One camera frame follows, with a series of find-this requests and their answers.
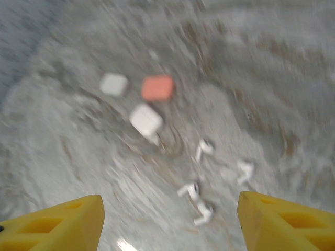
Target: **white object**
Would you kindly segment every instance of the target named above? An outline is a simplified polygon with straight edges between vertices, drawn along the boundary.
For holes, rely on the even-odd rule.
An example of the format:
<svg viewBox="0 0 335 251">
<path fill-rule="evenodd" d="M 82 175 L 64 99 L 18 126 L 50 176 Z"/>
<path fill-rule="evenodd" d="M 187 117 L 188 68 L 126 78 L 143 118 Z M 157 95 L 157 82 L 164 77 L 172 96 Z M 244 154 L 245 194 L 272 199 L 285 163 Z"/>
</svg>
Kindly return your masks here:
<svg viewBox="0 0 335 251">
<path fill-rule="evenodd" d="M 122 96 L 128 87 L 128 79 L 120 74 L 106 73 L 100 81 L 100 90 L 114 97 Z"/>
<path fill-rule="evenodd" d="M 198 209 L 199 209 L 200 213 L 203 216 L 198 218 L 198 219 L 195 219 L 193 221 L 194 225 L 201 226 L 201 225 L 209 223 L 214 216 L 213 207 L 210 204 L 208 204 L 208 203 L 206 203 L 202 200 L 197 203 L 197 206 L 198 206 Z"/>
<path fill-rule="evenodd" d="M 207 139 L 200 139 L 198 147 L 197 147 L 197 151 L 195 154 L 195 161 L 197 163 L 200 163 L 202 158 L 203 158 L 203 154 L 208 154 L 208 155 L 213 155 L 214 154 L 214 146 L 213 144 L 211 144 L 211 142 Z"/>
<path fill-rule="evenodd" d="M 186 194 L 187 192 L 193 201 L 199 200 L 200 193 L 199 193 L 199 186 L 197 182 L 186 184 L 185 186 L 183 186 L 181 189 L 177 191 L 180 197 Z"/>
<path fill-rule="evenodd" d="M 144 138 L 155 145 L 159 144 L 157 132 L 163 126 L 163 119 L 154 109 L 142 103 L 132 111 L 129 120 Z"/>
<path fill-rule="evenodd" d="M 253 172 L 255 170 L 255 165 L 252 162 L 237 161 L 237 166 L 243 172 L 243 174 L 237 180 L 237 183 L 241 185 L 252 178 Z"/>
</svg>

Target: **white earbud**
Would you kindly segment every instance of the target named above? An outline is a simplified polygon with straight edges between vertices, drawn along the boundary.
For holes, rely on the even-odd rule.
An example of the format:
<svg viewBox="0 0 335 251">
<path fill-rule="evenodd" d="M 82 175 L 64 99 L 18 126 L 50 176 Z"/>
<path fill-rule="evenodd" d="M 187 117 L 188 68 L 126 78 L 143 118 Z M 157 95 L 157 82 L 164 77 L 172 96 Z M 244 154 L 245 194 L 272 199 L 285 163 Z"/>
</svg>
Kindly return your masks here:
<svg viewBox="0 0 335 251">
<path fill-rule="evenodd" d="M 200 213 L 203 216 L 198 218 L 198 219 L 195 219 L 193 221 L 194 225 L 201 226 L 201 225 L 209 223 L 212 220 L 213 215 L 214 215 L 213 207 L 210 204 L 208 204 L 208 203 L 206 203 L 202 200 L 198 201 L 197 206 L 198 206 L 198 209 L 199 209 Z"/>
<path fill-rule="evenodd" d="M 193 201 L 198 201 L 200 193 L 199 193 L 199 186 L 197 182 L 186 184 L 185 186 L 183 186 L 181 189 L 177 191 L 180 197 L 186 194 L 187 192 Z"/>
<path fill-rule="evenodd" d="M 243 172 L 243 174 L 237 180 L 237 183 L 241 185 L 252 178 L 253 172 L 255 170 L 255 165 L 252 162 L 237 161 L 237 166 Z"/>
<path fill-rule="evenodd" d="M 215 151 L 214 145 L 209 140 L 200 139 L 195 154 L 195 161 L 197 163 L 200 163 L 203 158 L 203 154 L 213 155 L 214 151 Z"/>
</svg>

